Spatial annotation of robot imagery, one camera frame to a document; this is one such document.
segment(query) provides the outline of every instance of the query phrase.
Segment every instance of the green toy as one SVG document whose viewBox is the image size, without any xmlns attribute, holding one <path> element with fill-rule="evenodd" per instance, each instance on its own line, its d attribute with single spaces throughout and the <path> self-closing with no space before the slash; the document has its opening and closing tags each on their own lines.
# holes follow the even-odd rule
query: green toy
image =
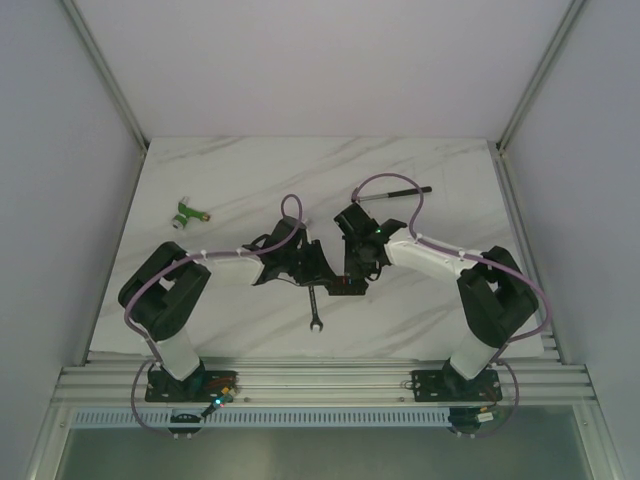
<svg viewBox="0 0 640 480">
<path fill-rule="evenodd" d="M 173 228 L 182 230 L 187 226 L 187 222 L 189 222 L 190 218 L 197 218 L 201 222 L 208 222 L 209 220 L 211 220 L 211 215 L 209 215 L 208 213 L 200 212 L 198 210 L 194 210 L 193 208 L 187 207 L 188 202 L 189 197 L 184 197 L 178 202 L 178 214 L 171 220 L 171 225 L 173 225 Z"/>
</svg>

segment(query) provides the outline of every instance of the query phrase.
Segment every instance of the robotic arm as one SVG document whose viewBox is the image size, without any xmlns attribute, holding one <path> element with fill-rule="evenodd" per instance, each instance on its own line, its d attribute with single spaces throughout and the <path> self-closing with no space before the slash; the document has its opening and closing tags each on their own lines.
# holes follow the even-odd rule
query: robotic arm
<svg viewBox="0 0 640 480">
<path fill-rule="evenodd" d="M 164 277 L 173 285 L 155 284 L 136 302 L 131 318 L 155 342 L 163 372 L 177 390 L 186 392 L 184 401 L 193 401 L 188 392 L 198 388 L 204 372 L 185 324 L 207 282 L 216 286 L 260 285 L 284 273 L 297 285 L 309 287 L 311 293 L 313 287 L 323 286 L 329 295 L 364 295 L 371 275 L 380 275 L 382 268 L 390 265 L 411 268 L 446 282 L 455 281 L 470 332 L 443 369 L 444 382 L 452 391 L 471 384 L 538 308 L 534 293 L 522 281 L 482 263 L 452 257 L 417 243 L 403 222 L 390 219 L 379 225 L 358 203 L 352 203 L 334 220 L 345 242 L 344 275 L 332 271 L 320 241 L 310 241 L 304 226 L 281 248 L 260 254 L 281 242 L 296 227 L 295 219 L 284 217 L 270 235 L 244 245 L 244 256 L 214 258 L 211 271 L 196 262 L 186 263 Z M 429 242 L 448 250 L 460 250 L 436 240 Z M 518 270 L 513 257 L 501 247 L 467 253 Z M 119 303 L 126 306 L 154 275 L 186 255 L 173 242 L 161 245 L 122 288 Z"/>
</svg>

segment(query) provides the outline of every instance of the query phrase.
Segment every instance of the screwdriver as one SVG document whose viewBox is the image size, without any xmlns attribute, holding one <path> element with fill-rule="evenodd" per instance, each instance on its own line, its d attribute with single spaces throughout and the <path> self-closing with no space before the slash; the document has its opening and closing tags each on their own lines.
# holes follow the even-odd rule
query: screwdriver
<svg viewBox="0 0 640 480">
<path fill-rule="evenodd" d="M 420 187 L 420 191 L 423 193 L 431 193 L 433 192 L 433 188 L 431 187 Z M 366 202 L 367 200 L 379 200 L 381 198 L 396 198 L 396 197 L 406 197 L 408 195 L 418 195 L 418 190 L 415 188 L 409 188 L 407 190 L 398 190 L 397 192 L 389 192 L 389 193 L 379 193 L 377 195 L 367 195 L 364 197 L 360 197 L 361 202 Z"/>
</svg>

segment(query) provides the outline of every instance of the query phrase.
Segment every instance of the white marble surface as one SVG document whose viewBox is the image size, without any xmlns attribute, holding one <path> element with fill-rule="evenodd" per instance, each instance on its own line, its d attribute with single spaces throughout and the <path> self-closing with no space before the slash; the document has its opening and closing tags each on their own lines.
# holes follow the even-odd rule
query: white marble surface
<svg viewBox="0 0 640 480">
<path fill-rule="evenodd" d="M 343 243 L 333 217 L 349 194 L 380 172 L 431 185 L 417 230 L 466 248 L 499 244 L 515 254 L 514 240 L 487 144 L 479 139 L 429 138 L 155 138 L 136 191 L 92 350 L 147 353 L 123 323 L 118 291 L 167 240 L 188 251 L 235 249 L 268 233 L 280 218 L 281 198 L 298 194 L 314 238 L 342 272 Z M 399 180 L 371 183 L 363 194 L 407 188 Z M 176 231 L 178 200 L 211 213 Z M 380 223 L 407 221 L 416 197 L 363 206 Z M 309 331 L 308 293 L 285 282 L 259 287 L 208 287 L 188 323 L 201 355 L 229 357 L 394 357 L 445 359 L 467 331 L 454 283 L 385 267 L 365 297 L 329 297 L 316 289 L 321 334 Z M 529 330 L 534 320 L 523 327 Z M 540 338 L 518 342 L 506 357 L 537 356 Z"/>
</svg>

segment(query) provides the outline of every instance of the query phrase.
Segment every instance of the open-end wrench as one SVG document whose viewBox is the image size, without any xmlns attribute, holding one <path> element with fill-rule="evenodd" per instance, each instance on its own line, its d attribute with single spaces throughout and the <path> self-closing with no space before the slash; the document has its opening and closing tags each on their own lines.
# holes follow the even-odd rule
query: open-end wrench
<svg viewBox="0 0 640 480">
<path fill-rule="evenodd" d="M 309 329 L 312 332 L 320 333 L 324 328 L 320 316 L 318 315 L 318 304 L 316 303 L 316 292 L 313 286 L 309 287 L 309 300 L 311 301 L 311 323 Z"/>
</svg>

